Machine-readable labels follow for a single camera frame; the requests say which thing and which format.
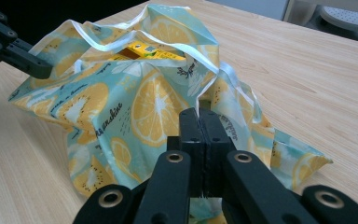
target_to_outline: lemon print bag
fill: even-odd
[[[331,162],[270,125],[188,7],[148,5],[112,25],[66,21],[30,52],[54,66],[50,78],[29,77],[9,101],[68,132],[70,178],[87,197],[149,178],[189,107],[217,113],[236,148],[254,152],[289,189]],[[223,220],[218,199],[191,199],[190,214]]]

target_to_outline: light wood surface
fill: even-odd
[[[297,192],[323,184],[358,202],[358,42],[200,0],[152,2],[191,7],[272,124],[333,158]],[[85,199],[69,179],[64,131],[7,102],[27,77],[0,63],[0,223],[71,223]]]

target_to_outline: gray floor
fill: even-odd
[[[310,21],[305,25],[305,27],[308,27],[313,30],[318,30],[322,32],[326,32],[331,35],[339,35],[348,39],[356,40],[358,41],[358,33],[352,32],[348,30],[341,29],[339,27],[336,27],[332,24],[327,24],[325,26],[321,25],[321,16],[320,16],[320,10],[322,6],[317,6],[315,12],[313,13],[312,18]]]

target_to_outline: white object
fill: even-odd
[[[321,17],[337,27],[358,32],[358,12],[334,7],[323,7]]]

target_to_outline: fabric bag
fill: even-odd
[[[331,162],[273,128],[218,49],[188,7],[148,5],[112,25],[66,21],[30,51],[54,66],[50,78],[29,77],[9,101],[68,132],[70,178],[87,197],[149,178],[189,107],[217,113],[236,148],[256,154],[289,189]],[[216,217],[219,200],[191,199],[190,214],[193,221]]]

